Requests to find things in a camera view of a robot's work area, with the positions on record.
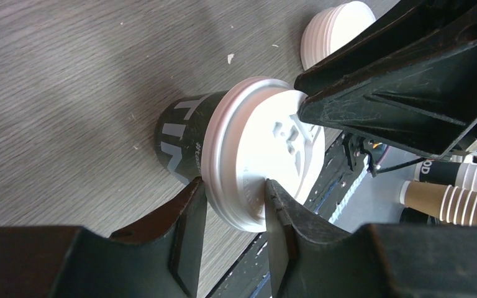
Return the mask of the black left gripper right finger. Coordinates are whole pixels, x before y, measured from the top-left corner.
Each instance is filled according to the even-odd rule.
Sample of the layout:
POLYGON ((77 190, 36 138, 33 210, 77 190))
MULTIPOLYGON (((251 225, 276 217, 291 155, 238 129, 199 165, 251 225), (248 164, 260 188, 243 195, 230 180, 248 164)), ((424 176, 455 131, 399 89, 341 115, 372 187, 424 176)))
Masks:
POLYGON ((273 297, 477 297, 477 227, 366 224, 349 233, 265 184, 273 297))

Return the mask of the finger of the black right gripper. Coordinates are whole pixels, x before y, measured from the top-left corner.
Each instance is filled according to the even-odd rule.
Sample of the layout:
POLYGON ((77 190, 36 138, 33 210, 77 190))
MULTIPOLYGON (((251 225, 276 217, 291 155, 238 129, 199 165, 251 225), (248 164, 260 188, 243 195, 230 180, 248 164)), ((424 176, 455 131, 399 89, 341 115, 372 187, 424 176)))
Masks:
POLYGON ((477 4, 462 1, 399 1, 352 41, 301 73, 294 88, 311 96, 418 40, 469 11, 477 4))
POLYGON ((425 158, 477 139, 477 22, 432 34, 309 96, 309 124, 344 130, 425 158))

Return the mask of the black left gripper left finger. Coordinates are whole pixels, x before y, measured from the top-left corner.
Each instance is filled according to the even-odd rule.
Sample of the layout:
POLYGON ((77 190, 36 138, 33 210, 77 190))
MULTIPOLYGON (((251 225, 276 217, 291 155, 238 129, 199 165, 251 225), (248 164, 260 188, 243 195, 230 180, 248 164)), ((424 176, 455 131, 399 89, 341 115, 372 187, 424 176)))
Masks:
POLYGON ((80 226, 0 227, 0 297, 195 297, 204 183, 109 237, 80 226))

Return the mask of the dark translucent coffee cup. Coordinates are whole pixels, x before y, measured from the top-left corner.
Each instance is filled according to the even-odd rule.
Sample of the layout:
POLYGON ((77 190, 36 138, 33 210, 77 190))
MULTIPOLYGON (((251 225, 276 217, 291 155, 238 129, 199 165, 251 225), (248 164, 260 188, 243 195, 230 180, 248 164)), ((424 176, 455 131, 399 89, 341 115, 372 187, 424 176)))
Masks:
POLYGON ((160 164, 189 184, 201 175, 201 156, 209 121, 226 91, 183 97, 159 116, 153 146, 160 164))

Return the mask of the white plastic cup lid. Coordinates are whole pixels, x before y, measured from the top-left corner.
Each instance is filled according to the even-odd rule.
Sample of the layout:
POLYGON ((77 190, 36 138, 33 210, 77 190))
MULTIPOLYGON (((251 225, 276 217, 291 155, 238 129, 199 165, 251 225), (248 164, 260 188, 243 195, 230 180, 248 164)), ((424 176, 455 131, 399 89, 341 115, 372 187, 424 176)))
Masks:
POLYGON ((227 91, 207 126, 201 174, 216 214, 230 226, 266 230, 265 182, 277 181, 304 203, 325 155, 324 128, 301 122, 305 94, 257 76, 227 91))

